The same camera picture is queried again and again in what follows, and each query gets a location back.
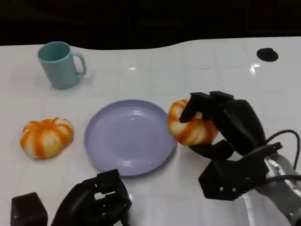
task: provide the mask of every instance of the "mug handle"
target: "mug handle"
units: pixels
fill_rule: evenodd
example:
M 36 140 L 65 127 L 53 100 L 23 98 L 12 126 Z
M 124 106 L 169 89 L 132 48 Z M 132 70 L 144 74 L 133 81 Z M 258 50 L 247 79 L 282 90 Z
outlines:
M 72 53 L 73 56 L 76 56 L 80 59 L 81 64 L 83 65 L 83 72 L 78 73 L 80 76 L 84 76 L 87 72 L 87 65 L 86 65 L 86 61 L 84 59 L 84 56 L 81 53 Z

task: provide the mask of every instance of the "black cable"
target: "black cable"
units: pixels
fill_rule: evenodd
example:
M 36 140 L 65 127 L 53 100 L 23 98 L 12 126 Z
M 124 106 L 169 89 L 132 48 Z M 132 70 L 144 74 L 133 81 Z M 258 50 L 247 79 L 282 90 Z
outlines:
M 294 161 L 294 164 L 293 164 L 293 168 L 294 168 L 294 170 L 296 170 L 297 165 L 298 165 L 299 154 L 300 154 L 300 136 L 296 131 L 294 131 L 292 129 L 285 129 L 285 130 L 279 131 L 279 132 L 275 133 L 274 135 L 272 135 L 270 138 L 268 138 L 267 143 L 270 142 L 275 137 L 277 137 L 281 134 L 284 134 L 284 133 L 292 133 L 297 138 L 297 152 L 296 152 L 295 161 Z
M 256 187 L 260 187 L 260 186 L 263 186 L 263 185 L 266 185 L 270 182 L 273 182 L 273 181 L 283 181 L 283 180 L 300 180 L 301 181 L 301 175 L 279 175 L 279 176 L 274 176 L 272 178 L 268 178 L 260 183 L 257 183 L 255 185 L 252 185 L 251 187 L 247 188 L 244 193 L 247 193 L 253 189 L 255 189 Z

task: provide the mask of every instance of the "pumpkin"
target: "pumpkin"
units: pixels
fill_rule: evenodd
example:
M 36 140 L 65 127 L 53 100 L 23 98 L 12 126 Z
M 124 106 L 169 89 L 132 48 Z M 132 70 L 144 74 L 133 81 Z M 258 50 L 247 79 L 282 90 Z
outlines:
M 30 121 L 23 129 L 20 144 L 27 155 L 45 159 L 60 153 L 73 139 L 72 124 L 62 118 Z
M 188 101 L 189 99 L 183 99 L 172 104 L 168 113 L 169 132 L 176 141 L 185 146 L 211 144 L 218 130 L 212 121 L 202 119 L 202 113 L 197 113 L 189 122 L 180 122 L 180 116 Z

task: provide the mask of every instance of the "black hole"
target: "black hole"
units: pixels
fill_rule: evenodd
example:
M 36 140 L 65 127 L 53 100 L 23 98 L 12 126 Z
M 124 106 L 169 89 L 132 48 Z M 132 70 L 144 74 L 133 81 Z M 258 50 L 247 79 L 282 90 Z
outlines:
M 261 48 L 257 51 L 257 56 L 260 60 L 265 62 L 274 62 L 278 60 L 279 56 L 272 48 Z

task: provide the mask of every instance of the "robotic hand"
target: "robotic hand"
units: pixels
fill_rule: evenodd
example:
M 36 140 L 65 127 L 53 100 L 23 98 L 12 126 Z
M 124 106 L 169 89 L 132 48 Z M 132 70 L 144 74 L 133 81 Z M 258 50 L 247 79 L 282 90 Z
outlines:
M 95 199 L 96 193 L 104 195 Z M 131 201 L 117 169 L 74 186 L 58 208 L 51 226 L 128 226 Z
M 193 145 L 198 154 L 211 158 L 199 177 L 204 195 L 209 199 L 234 200 L 256 189 L 270 198 L 291 225 L 301 226 L 301 176 L 295 171 L 300 151 L 300 138 L 293 130 L 284 130 L 266 139 L 253 108 L 245 100 L 219 91 L 191 93 L 181 117 L 188 122 L 197 113 L 212 120 L 224 136 L 215 145 Z M 297 137 L 298 151 L 294 167 L 279 155 L 279 142 L 269 145 L 274 137 L 291 132 Z M 227 160 L 234 151 L 242 155 L 239 161 Z

